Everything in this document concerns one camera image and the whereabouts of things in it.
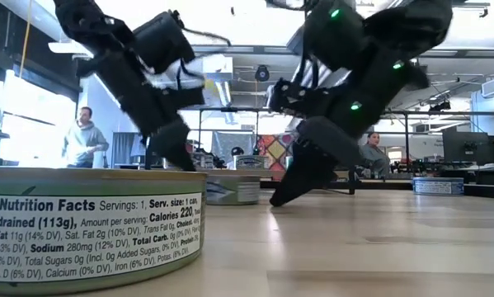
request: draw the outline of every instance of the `nutrition facts label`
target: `nutrition facts label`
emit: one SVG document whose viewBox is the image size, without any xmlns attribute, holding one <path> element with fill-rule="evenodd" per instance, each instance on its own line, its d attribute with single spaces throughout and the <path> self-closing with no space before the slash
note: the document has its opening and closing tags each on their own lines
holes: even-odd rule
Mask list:
<svg viewBox="0 0 494 297">
<path fill-rule="evenodd" d="M 202 194 L 0 196 L 0 282 L 139 271 L 200 249 Z"/>
</svg>

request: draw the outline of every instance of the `ceiling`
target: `ceiling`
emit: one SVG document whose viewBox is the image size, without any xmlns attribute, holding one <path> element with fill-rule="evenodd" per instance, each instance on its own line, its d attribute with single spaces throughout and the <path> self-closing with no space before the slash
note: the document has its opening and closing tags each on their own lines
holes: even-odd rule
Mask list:
<svg viewBox="0 0 494 297">
<path fill-rule="evenodd" d="M 26 18 L 29 0 L 0 0 L 20 17 Z M 303 23 L 302 12 L 267 8 L 263 0 L 132 0 L 127 2 L 96 0 L 105 14 L 124 20 L 132 29 L 142 25 L 158 13 L 177 9 L 187 27 L 209 31 L 229 38 L 233 45 L 286 45 L 296 28 Z M 438 48 L 442 50 L 494 50 L 494 0 L 489 14 L 479 15 L 481 9 L 456 9 L 449 36 Z M 391 0 L 356 0 L 356 9 L 363 15 L 372 14 L 391 4 Z M 56 40 L 62 40 L 61 29 L 54 19 L 52 0 L 35 0 L 32 5 L 32 23 Z M 186 34 L 192 44 L 214 45 L 218 42 L 205 37 Z M 262 92 L 279 77 L 290 79 L 299 64 L 299 58 L 288 54 L 229 54 L 233 57 L 234 79 L 230 82 L 235 106 L 264 106 Z M 486 76 L 494 75 L 494 59 L 421 59 L 428 65 L 428 73 L 435 85 L 417 92 L 401 92 L 392 102 L 393 109 L 415 108 L 428 102 L 435 94 L 453 90 L 456 97 L 469 97 L 479 89 Z M 254 73 L 258 65 L 267 65 L 271 72 L 269 82 L 258 82 Z M 451 82 L 459 78 L 462 82 Z M 217 105 L 217 92 L 207 91 L 209 104 Z"/>
</svg>

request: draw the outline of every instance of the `person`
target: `person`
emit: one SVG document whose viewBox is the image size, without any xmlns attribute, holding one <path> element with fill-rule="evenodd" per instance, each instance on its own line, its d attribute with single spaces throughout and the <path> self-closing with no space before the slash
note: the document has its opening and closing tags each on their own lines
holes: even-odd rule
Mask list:
<svg viewBox="0 0 494 297">
<path fill-rule="evenodd" d="M 62 157 L 67 160 L 67 168 L 92 168 L 94 153 L 109 148 L 106 138 L 91 118 L 90 107 L 80 108 L 78 119 L 65 135 Z"/>
<path fill-rule="evenodd" d="M 231 154 L 232 154 L 232 161 L 230 161 L 230 162 L 228 162 L 228 163 L 227 163 L 227 169 L 232 169 L 232 170 L 234 170 L 234 169 L 236 169 L 236 163 L 233 161 L 233 157 L 234 157 L 234 156 L 240 156 L 240 155 L 243 155 L 243 154 L 245 154 L 245 152 L 243 151 L 243 149 L 242 149 L 242 148 L 240 148 L 240 147 L 235 147 L 235 148 L 232 148 L 232 152 L 231 152 Z"/>
<path fill-rule="evenodd" d="M 389 157 L 378 148 L 379 143 L 379 133 L 369 133 L 368 142 L 360 148 L 360 154 L 364 158 L 364 167 L 379 177 L 384 177 L 390 172 Z"/>
</svg>

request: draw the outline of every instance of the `computer monitor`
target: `computer monitor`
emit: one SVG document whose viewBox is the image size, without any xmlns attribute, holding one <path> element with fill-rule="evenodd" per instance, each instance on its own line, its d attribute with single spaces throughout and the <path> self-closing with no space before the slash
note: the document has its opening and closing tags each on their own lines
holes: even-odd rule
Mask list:
<svg viewBox="0 0 494 297">
<path fill-rule="evenodd" d="M 443 131 L 445 161 L 475 162 L 478 166 L 494 163 L 494 141 L 483 132 Z"/>
</svg>

